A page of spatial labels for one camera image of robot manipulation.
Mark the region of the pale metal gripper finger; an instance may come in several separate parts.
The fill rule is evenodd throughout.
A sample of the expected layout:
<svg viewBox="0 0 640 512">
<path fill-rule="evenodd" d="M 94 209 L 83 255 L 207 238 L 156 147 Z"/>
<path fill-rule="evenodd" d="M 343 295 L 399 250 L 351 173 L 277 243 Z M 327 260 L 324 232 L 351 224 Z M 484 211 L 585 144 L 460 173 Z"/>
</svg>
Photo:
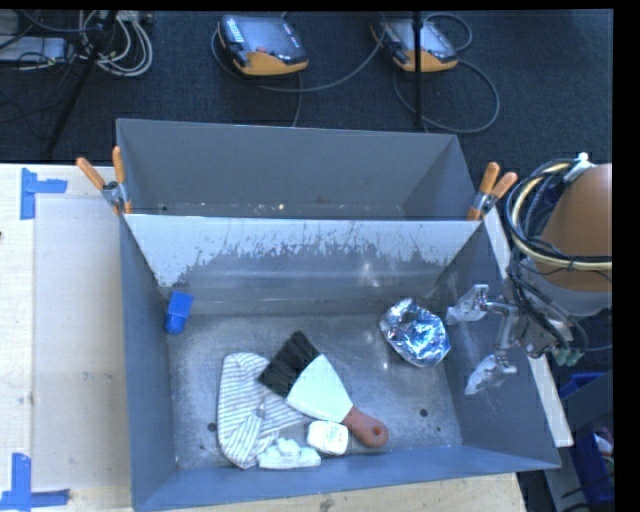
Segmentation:
<svg viewBox="0 0 640 512">
<path fill-rule="evenodd" d="M 446 324 L 456 325 L 461 322 L 474 322 L 486 314 L 485 306 L 488 297 L 487 284 L 472 285 L 453 306 L 446 312 Z"/>
<path fill-rule="evenodd" d="M 517 368 L 499 353 L 486 356 L 467 379 L 464 393 L 472 396 L 490 387 L 499 387 L 508 377 L 516 375 Z"/>
</svg>

